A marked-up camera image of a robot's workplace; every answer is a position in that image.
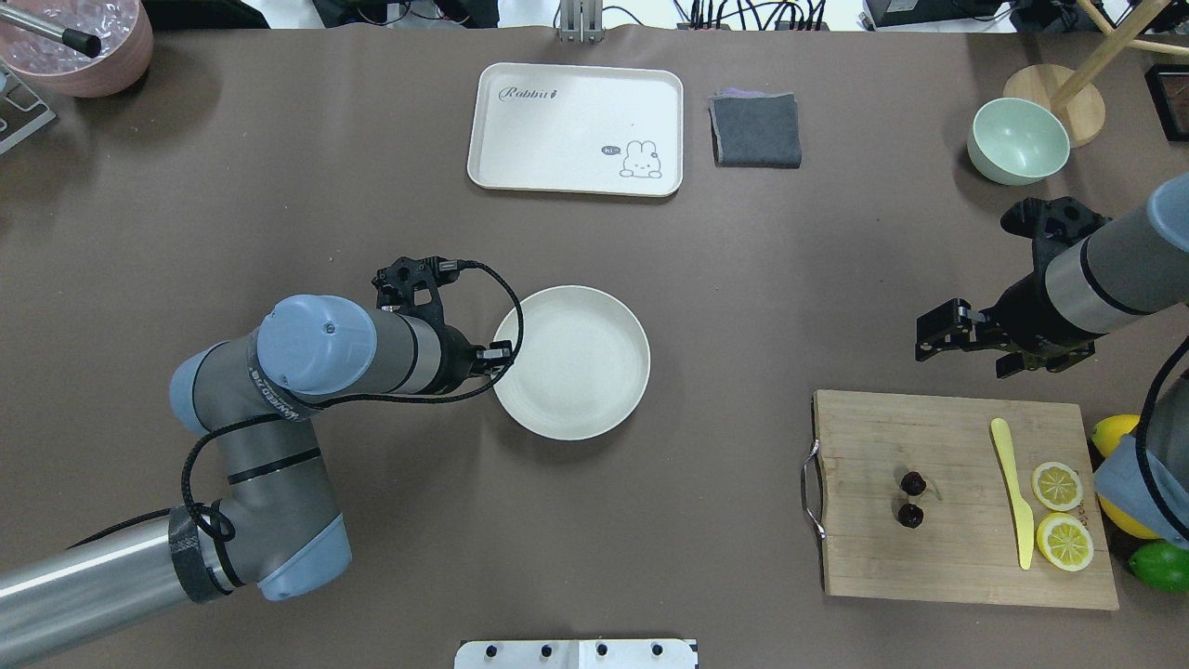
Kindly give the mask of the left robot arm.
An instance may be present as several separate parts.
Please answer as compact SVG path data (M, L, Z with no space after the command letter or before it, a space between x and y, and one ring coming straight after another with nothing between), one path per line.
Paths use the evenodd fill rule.
M442 405L492 389L522 334L477 346L440 289L480 261L430 255L375 274L375 308L297 294L243 337L183 361L169 386L197 441L181 504L119 522L4 575L4 665L24 665L253 583L271 601L339 578L352 558L313 425L353 400Z

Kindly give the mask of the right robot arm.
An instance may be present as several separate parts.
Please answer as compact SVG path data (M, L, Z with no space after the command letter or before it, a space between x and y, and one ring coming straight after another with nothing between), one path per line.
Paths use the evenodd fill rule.
M916 359L940 351L1000 352L995 373L1061 372L1094 355L1099 337L1188 296L1188 177L1156 187L1145 203L1108 217L1070 198L1024 198L1000 220L1031 242L1033 269L992 308L950 299L916 322ZM1156 373L1141 423L1096 473L1105 500L1172 545L1185 548L1188 389L1172 377L1179 346Z

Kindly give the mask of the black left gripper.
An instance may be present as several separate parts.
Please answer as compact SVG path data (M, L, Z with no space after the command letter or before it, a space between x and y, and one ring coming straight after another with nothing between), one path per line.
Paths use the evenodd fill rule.
M459 279L463 261L443 257L400 257L375 272L375 307L396 313L411 327L415 356L409 381L467 381L503 375L515 358L510 340L473 346L446 323L440 288Z

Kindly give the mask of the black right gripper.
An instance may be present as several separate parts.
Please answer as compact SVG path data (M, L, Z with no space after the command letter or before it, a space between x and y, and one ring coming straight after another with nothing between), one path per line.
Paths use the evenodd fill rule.
M1000 217L1004 231L1031 242L1033 271L1007 288L998 304L981 310L984 323L975 327L982 348L1002 348L995 375L1007 378L1024 370L1061 373L1095 354L1096 334L1072 326L1061 316L1045 288L1044 274L1057 255L1087 240L1112 217L1100 215L1071 196L1024 198ZM965 299L948 299L916 321L916 361L927 361L940 352L970 351L971 329Z

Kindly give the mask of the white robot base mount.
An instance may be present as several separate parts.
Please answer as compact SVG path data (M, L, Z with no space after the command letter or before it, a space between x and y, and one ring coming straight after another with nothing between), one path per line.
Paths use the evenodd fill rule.
M678 638L473 640L454 668L698 668L696 640Z

